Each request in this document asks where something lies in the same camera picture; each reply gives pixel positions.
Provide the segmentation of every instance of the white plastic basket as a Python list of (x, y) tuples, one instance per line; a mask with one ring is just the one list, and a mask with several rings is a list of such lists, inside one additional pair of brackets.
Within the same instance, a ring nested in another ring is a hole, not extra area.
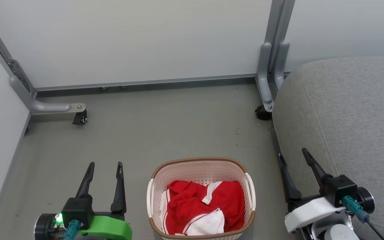
[[(163, 233), (159, 218), (161, 194), (167, 190), (167, 185), (175, 180), (193, 181), (203, 185), (217, 181), (239, 181), (245, 199), (244, 226), (237, 231), (201, 236), (178, 236)], [(253, 223), (256, 214), (256, 193), (250, 175), (239, 162), (230, 158), (187, 158), (166, 162), (154, 171), (148, 184), (146, 205), (149, 222), (154, 231), (163, 239), (234, 240)]]

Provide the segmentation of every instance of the black wheel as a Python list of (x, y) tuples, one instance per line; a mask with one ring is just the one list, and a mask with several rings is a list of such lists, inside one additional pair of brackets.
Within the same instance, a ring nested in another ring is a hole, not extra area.
[(86, 122), (87, 122), (87, 110), (84, 110), (83, 112), (76, 113), (72, 124), (82, 125), (82, 124), (85, 124)]
[(35, 240), (53, 240), (55, 239), (54, 217), (56, 214), (41, 214), (36, 220), (34, 226)]
[(356, 200), (359, 205), (361, 205), (364, 208), (364, 211), (366, 211), (369, 214), (372, 214), (374, 212), (375, 203), (374, 198), (371, 195), (370, 191), (367, 190), (367, 188), (364, 187), (358, 187)]
[(257, 118), (260, 120), (271, 120), (272, 119), (272, 113), (265, 111), (265, 106), (260, 105), (258, 106), (255, 111)]

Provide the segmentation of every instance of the gray sofa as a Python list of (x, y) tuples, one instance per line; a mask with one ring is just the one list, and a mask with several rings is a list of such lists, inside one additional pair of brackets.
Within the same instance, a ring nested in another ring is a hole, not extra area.
[[(384, 57), (315, 61), (291, 72), (276, 96), (273, 124), (302, 195), (319, 189), (306, 147), (328, 173), (372, 193), (370, 220), (384, 235)], [(367, 224), (353, 224), (365, 240), (379, 239)]]

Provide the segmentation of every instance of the red clothing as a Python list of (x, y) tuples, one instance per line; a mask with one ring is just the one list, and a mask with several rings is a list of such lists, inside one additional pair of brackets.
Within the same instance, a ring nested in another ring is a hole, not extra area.
[(162, 195), (161, 224), (167, 234), (201, 235), (244, 225), (244, 193), (238, 181), (203, 186), (174, 181)]
[[(238, 181), (223, 181), (214, 190), (212, 190), (212, 184), (206, 186), (204, 194), (208, 196), (210, 193), (212, 195), (212, 199), (208, 203), (210, 207), (220, 208), (223, 212), (224, 232), (236, 231), (242, 228), (245, 222), (245, 201), (241, 184)], [(200, 195), (199, 198), (205, 198), (203, 202), (208, 202), (206, 196)]]

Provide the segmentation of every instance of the white fabric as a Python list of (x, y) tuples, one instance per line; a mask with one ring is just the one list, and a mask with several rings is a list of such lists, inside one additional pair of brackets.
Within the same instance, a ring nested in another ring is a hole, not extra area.
[(185, 231), (183, 231), (188, 236), (218, 234), (224, 232), (224, 215), (220, 208), (217, 208), (209, 214), (203, 214), (203, 216), (200, 216), (197, 219), (195, 218), (186, 225)]
[(216, 188), (222, 183), (222, 181), (217, 181), (208, 184), (207, 186), (207, 195), (201, 200), (203, 203), (209, 205), (212, 198), (213, 198), (213, 192), (216, 190)]
[(168, 234), (167, 231), (167, 226), (166, 226), (166, 218), (167, 218), (167, 206), (168, 203), (170, 202), (170, 190), (167, 189), (164, 191), (161, 195), (161, 203), (160, 203), (160, 209), (161, 209), (161, 214), (160, 214), (160, 221), (161, 221), (161, 228), (162, 231), (166, 234)]

